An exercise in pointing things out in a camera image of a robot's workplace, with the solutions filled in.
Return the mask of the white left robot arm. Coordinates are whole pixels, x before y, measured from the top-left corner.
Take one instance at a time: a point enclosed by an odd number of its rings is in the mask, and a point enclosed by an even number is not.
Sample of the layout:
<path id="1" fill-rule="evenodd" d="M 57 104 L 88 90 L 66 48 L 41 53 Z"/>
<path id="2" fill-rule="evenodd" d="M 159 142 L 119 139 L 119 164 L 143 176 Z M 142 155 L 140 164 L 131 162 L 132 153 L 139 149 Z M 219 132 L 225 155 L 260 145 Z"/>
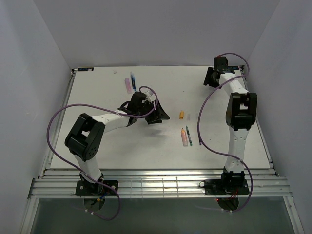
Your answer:
<path id="1" fill-rule="evenodd" d="M 142 117 L 149 125 L 170 119 L 151 90 L 145 93 L 135 91 L 130 101 L 121 104 L 111 114 L 90 116 L 83 113 L 77 118 L 65 139 L 65 146 L 78 161 L 82 169 L 81 180 L 91 194 L 98 195 L 103 190 L 102 173 L 96 160 L 103 135 L 129 127 Z"/>

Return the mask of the green ink pen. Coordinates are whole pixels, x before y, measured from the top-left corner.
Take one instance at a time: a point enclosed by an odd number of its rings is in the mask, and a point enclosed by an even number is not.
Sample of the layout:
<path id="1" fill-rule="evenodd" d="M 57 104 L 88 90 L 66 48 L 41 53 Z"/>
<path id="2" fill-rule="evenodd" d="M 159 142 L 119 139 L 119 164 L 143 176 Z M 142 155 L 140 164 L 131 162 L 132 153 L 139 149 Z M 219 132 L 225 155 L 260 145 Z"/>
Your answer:
<path id="1" fill-rule="evenodd" d="M 188 128 L 187 125 L 186 125 L 186 132 L 187 132 L 187 137 L 188 137 L 188 140 L 189 140 L 189 144 L 190 144 L 190 146 L 192 146 L 193 142 L 192 142 L 190 131 L 189 131 L 189 128 Z"/>

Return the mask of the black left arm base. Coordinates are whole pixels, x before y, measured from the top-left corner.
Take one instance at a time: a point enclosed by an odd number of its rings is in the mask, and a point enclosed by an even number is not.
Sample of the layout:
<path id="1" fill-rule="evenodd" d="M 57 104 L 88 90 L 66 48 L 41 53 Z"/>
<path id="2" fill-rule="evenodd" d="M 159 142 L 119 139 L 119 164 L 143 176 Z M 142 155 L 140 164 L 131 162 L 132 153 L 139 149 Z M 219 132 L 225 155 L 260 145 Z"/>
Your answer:
<path id="1" fill-rule="evenodd" d="M 79 180 L 76 185 L 76 196 L 116 196 L 108 187 L 99 185 L 98 183 L 90 183 Z"/>

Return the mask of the yellow orange highlighter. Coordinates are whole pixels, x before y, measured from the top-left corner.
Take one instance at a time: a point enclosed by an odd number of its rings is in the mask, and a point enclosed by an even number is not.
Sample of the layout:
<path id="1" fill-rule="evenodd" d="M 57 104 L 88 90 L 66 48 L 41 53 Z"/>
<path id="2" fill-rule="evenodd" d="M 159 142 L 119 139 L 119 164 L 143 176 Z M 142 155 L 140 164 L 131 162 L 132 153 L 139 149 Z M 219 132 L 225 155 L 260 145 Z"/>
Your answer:
<path id="1" fill-rule="evenodd" d="M 188 137 L 184 128 L 181 129 L 181 139 L 184 147 L 188 146 Z"/>

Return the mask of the yellow orange highlighter cap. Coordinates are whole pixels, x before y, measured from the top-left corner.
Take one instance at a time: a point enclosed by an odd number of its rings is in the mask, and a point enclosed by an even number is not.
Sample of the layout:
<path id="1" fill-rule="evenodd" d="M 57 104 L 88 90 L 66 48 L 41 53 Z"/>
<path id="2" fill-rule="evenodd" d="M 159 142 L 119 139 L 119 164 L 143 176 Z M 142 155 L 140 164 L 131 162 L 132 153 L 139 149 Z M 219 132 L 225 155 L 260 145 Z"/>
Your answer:
<path id="1" fill-rule="evenodd" d="M 184 111 L 181 111 L 179 114 L 179 119 L 184 119 L 184 115 L 185 115 Z"/>

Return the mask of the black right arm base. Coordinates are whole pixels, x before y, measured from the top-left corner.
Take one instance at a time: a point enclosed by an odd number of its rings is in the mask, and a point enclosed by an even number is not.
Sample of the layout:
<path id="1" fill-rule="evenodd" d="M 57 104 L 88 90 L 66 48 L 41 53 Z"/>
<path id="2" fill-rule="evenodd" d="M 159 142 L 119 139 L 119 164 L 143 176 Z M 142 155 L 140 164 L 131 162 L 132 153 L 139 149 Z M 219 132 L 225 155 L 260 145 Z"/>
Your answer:
<path id="1" fill-rule="evenodd" d="M 249 195 L 250 190 L 247 181 L 242 186 L 225 185 L 221 179 L 208 179 L 199 182 L 200 188 L 205 190 L 205 195 Z"/>

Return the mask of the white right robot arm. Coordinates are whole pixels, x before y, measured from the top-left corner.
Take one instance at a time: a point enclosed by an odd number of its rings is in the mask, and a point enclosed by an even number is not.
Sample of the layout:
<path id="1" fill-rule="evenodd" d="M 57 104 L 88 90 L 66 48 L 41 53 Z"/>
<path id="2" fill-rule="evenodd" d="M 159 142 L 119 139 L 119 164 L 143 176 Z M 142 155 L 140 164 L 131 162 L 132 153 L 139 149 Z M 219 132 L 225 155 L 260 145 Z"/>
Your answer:
<path id="1" fill-rule="evenodd" d="M 225 116 L 230 133 L 229 149 L 220 181 L 221 190 L 227 194 L 231 194 L 244 182 L 242 161 L 257 108 L 257 94 L 250 93 L 234 75 L 234 69 L 230 68 L 225 54 L 222 54 L 214 58 L 214 66 L 208 68 L 204 80 L 204 85 L 224 89 L 229 96 Z"/>

